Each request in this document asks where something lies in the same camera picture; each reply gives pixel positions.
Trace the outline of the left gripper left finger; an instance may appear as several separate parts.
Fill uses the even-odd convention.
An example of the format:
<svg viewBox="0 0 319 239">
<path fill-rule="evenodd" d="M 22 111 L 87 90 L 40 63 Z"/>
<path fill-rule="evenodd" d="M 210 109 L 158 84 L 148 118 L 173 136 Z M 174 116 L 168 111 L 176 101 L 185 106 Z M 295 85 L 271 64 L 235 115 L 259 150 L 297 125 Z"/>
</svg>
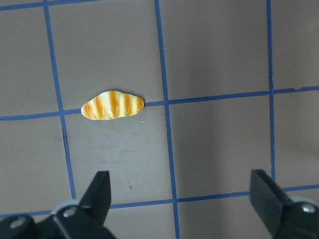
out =
<svg viewBox="0 0 319 239">
<path fill-rule="evenodd" d="M 81 199 L 64 202 L 53 210 L 53 221 L 63 239 L 114 239 L 104 227 L 110 205 L 110 175 L 99 171 Z"/>
</svg>

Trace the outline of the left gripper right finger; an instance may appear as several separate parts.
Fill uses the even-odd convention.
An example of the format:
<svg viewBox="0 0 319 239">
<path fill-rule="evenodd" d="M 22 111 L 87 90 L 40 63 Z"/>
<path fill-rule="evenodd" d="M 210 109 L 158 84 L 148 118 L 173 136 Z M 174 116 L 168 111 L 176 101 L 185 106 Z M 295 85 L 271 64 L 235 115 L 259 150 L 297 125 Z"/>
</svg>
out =
<svg viewBox="0 0 319 239">
<path fill-rule="evenodd" d="M 319 205 L 290 197 L 262 169 L 251 171 L 250 203 L 273 239 L 319 237 Z"/>
</svg>

